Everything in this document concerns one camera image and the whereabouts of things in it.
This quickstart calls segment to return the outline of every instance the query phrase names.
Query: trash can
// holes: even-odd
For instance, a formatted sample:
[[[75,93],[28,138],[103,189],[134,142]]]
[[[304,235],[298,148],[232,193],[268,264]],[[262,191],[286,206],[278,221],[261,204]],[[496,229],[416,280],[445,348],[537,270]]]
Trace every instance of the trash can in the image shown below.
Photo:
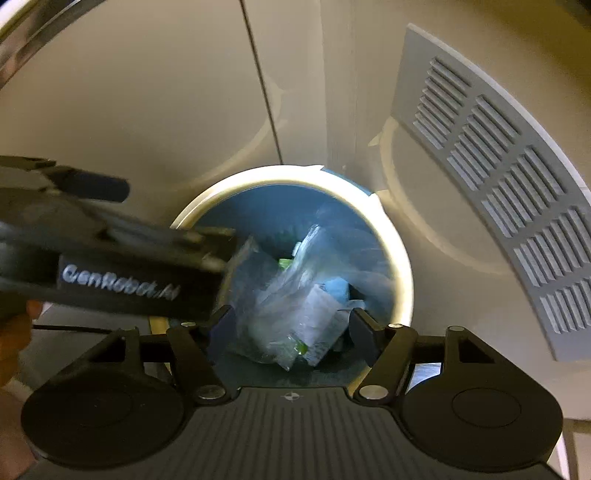
[[[375,194],[322,166],[269,166],[228,177],[196,197],[174,221],[173,228],[196,225],[233,228],[239,236],[253,236],[276,258],[291,255],[317,220],[329,212],[333,223],[370,232],[390,267],[391,312],[383,322],[410,325],[413,279],[402,240]],[[315,368],[256,364],[226,353],[216,364],[217,374],[229,388],[348,386],[366,364],[349,349]]]

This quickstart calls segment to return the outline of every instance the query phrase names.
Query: screw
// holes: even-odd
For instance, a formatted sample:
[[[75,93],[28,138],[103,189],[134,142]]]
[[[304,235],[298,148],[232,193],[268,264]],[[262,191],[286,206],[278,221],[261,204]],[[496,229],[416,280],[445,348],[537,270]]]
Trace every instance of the screw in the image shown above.
[[[195,393],[202,400],[218,400],[226,394],[226,390],[220,385],[202,385]]]
[[[388,389],[381,385],[365,385],[359,389],[359,395],[366,400],[381,400],[388,396]]]

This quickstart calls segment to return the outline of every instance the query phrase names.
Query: vent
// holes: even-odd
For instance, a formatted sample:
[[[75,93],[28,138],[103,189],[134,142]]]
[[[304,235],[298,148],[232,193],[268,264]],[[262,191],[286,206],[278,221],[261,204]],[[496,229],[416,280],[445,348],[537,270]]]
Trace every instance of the vent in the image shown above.
[[[514,251],[531,283],[539,287],[589,265],[591,236],[578,211],[570,208]]]
[[[548,133],[485,72],[413,25],[392,114],[505,251],[556,359],[591,358],[591,203]]]
[[[451,133],[470,86],[439,60],[432,59],[430,65],[413,125],[440,150]]]
[[[540,301],[554,332],[577,332],[591,327],[591,284],[588,278],[541,297]]]

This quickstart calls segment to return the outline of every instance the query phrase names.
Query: finger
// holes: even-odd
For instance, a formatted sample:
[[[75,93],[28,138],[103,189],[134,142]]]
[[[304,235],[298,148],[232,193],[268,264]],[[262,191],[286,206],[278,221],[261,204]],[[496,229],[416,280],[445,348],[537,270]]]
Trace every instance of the finger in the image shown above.
[[[33,322],[29,315],[17,315],[0,327],[0,360],[15,356],[31,342]]]
[[[37,320],[43,313],[43,302],[37,300],[27,301],[27,314],[33,320]]]
[[[18,357],[16,355],[0,360],[0,387],[6,385],[14,377],[17,369]]]

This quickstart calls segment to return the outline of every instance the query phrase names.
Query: trash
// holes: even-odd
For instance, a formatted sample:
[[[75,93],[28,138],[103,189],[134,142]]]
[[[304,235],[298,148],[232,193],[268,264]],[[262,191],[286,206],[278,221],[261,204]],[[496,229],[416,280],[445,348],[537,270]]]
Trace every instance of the trash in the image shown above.
[[[315,367],[341,338],[355,307],[389,318],[388,266],[366,231],[314,225],[279,261],[249,238],[229,262],[218,305],[236,311],[235,353],[289,371],[298,356]],[[349,299],[350,286],[363,300]]]

